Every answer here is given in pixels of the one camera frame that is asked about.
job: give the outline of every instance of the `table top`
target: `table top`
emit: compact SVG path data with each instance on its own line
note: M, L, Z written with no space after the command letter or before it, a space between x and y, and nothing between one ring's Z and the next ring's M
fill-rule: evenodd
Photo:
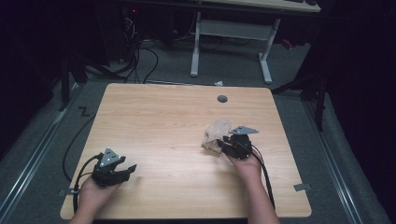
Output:
M266 7L283 10L293 10L301 12L320 12L318 4L308 5L306 2L296 3L286 0L202 0L203 2L212 2L220 4L241 5L246 7Z
M228 102L220 103L219 95ZM116 171L137 168L98 218L246 217L246 194L233 165L202 147L206 128L218 119L230 121L232 129L243 125L260 131L249 138L263 156L277 214L310 216L305 192L293 187L302 180L272 93L265 88L108 85L71 187L85 161L110 147L126 157ZM66 196L62 218L73 216L72 201Z

